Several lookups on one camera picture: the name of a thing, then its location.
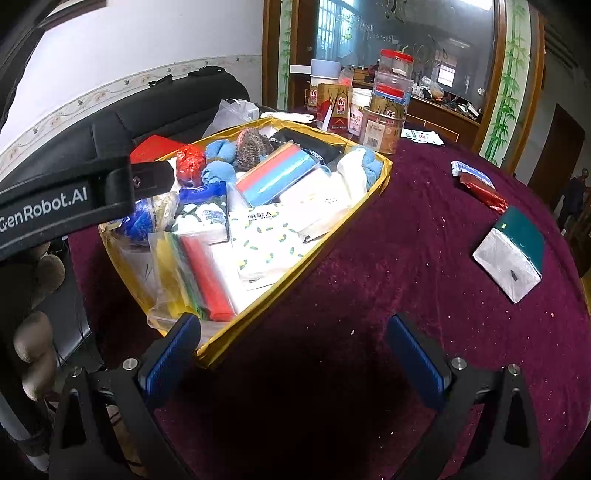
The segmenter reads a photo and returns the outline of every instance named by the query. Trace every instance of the red plastic bag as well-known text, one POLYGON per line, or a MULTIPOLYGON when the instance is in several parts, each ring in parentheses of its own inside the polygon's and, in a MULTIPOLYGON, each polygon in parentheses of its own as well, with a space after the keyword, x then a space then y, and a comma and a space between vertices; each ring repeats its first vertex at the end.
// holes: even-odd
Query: red plastic bag
POLYGON ((205 168, 205 151, 195 145, 187 145, 177 152, 177 180, 183 187, 200 187, 201 172, 205 168))

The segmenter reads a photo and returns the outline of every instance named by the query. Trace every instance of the blue gripper pad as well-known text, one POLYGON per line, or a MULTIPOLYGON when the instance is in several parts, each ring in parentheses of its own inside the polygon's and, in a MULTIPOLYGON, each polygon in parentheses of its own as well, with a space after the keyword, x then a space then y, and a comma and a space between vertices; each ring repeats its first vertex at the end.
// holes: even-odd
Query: blue gripper pad
POLYGON ((452 372, 441 347, 423 334, 404 313, 390 318, 386 339, 424 405, 441 410, 452 381, 452 372))
POLYGON ((166 337, 150 345, 138 372, 139 387, 149 408, 162 407, 193 363, 201 339, 199 318, 183 313, 166 337))

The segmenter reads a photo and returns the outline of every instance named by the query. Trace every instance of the person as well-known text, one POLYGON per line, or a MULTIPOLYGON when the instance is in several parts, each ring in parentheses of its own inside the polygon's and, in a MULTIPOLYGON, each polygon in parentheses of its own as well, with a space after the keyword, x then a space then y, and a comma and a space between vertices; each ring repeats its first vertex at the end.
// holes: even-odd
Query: person
POLYGON ((558 228, 561 231, 564 229, 566 220, 568 220, 571 215, 576 215, 578 217, 583 212, 583 196, 591 190, 585 183, 588 176, 589 170, 584 168, 581 171, 581 175, 571 178, 562 191, 564 200, 557 221, 558 228))

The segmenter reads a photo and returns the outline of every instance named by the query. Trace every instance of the red lid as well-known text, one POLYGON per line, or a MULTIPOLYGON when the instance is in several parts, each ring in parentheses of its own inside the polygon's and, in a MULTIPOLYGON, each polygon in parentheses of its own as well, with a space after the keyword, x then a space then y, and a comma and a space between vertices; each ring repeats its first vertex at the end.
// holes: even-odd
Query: red lid
POLYGON ((404 92, 398 88, 389 87, 388 85, 384 85, 383 83, 378 83, 375 88, 378 92, 385 93, 386 95, 390 95, 393 97, 404 98, 404 92))
POLYGON ((389 59, 398 59, 398 60, 402 60, 402 61, 407 61, 409 63, 414 62, 414 58, 412 58, 410 55, 406 55, 405 53, 402 53, 401 51, 382 50, 380 55, 382 57, 388 57, 389 59))

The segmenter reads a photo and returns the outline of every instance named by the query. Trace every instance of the table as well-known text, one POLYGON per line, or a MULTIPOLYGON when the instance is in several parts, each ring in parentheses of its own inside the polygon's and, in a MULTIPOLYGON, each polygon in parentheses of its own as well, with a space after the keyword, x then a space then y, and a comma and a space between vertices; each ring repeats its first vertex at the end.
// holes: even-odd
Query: table
MULTIPOLYGON (((91 326, 102 322, 107 363, 137 355, 157 334, 113 275, 96 229, 71 235, 70 247, 91 326)), ((372 209, 218 371, 191 371, 157 419, 204 480, 388 479, 433 417, 382 339, 387 318, 402 310, 449 354, 483 368, 521 365, 549 478, 589 413, 591 338, 579 276, 541 201, 458 145, 402 139, 372 209), (517 305, 472 259, 498 216, 456 184, 453 160, 484 171, 545 237, 542 282, 517 305)))

